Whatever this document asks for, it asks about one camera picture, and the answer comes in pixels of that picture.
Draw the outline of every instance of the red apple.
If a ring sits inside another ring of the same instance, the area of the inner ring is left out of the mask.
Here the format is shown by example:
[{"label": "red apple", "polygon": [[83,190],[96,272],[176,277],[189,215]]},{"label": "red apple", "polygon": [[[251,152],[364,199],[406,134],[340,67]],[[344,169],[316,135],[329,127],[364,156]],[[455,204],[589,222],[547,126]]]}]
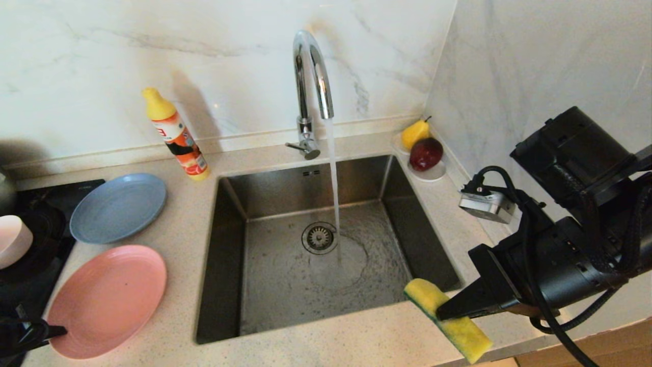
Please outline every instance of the red apple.
[{"label": "red apple", "polygon": [[417,171],[428,170],[441,160],[444,148],[435,138],[419,140],[412,146],[409,153],[409,163]]}]

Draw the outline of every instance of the yellow pear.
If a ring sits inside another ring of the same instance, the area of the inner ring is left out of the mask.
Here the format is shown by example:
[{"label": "yellow pear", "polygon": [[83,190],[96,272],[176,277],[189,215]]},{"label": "yellow pear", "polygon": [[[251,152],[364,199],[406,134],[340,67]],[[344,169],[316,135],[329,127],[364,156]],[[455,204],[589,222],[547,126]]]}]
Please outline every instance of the yellow pear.
[{"label": "yellow pear", "polygon": [[428,125],[428,120],[432,116],[426,118],[425,120],[419,120],[407,129],[403,130],[401,133],[401,140],[403,141],[403,146],[409,151],[412,149],[412,146],[421,139],[428,138],[430,136],[430,126]]}]

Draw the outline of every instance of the sink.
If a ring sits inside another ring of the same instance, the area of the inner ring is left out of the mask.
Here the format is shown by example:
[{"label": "sink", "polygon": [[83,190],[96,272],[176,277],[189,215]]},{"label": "sink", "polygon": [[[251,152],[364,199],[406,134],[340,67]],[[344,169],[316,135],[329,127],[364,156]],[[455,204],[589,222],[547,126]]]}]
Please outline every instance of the sink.
[{"label": "sink", "polygon": [[405,301],[424,278],[460,288],[393,155],[218,182],[196,341],[216,342]]}]

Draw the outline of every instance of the water stream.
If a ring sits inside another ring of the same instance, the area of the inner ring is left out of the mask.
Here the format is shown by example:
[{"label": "water stream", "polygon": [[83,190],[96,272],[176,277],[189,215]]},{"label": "water stream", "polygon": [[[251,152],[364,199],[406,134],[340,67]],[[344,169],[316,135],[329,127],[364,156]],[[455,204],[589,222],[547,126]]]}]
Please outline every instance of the water stream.
[{"label": "water stream", "polygon": [[335,164],[335,136],[333,134],[333,119],[323,120],[328,136],[328,155],[331,160],[331,182],[333,184],[333,206],[335,207],[335,240],[337,245],[338,262],[342,260],[340,246],[340,198],[337,190],[337,165]]}]

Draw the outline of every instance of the bottle label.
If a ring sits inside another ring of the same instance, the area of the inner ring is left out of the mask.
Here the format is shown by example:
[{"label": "bottle label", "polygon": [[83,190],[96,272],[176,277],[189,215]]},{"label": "bottle label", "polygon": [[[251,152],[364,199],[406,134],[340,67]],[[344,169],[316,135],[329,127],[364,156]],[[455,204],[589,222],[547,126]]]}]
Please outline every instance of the bottle label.
[{"label": "bottle label", "polygon": [[160,136],[162,136],[163,140],[166,142],[176,139],[186,129],[186,125],[183,123],[179,113],[174,114],[168,119],[152,122]]},{"label": "bottle label", "polygon": [[178,113],[166,120],[152,122],[187,174],[194,176],[206,171],[206,160]]}]

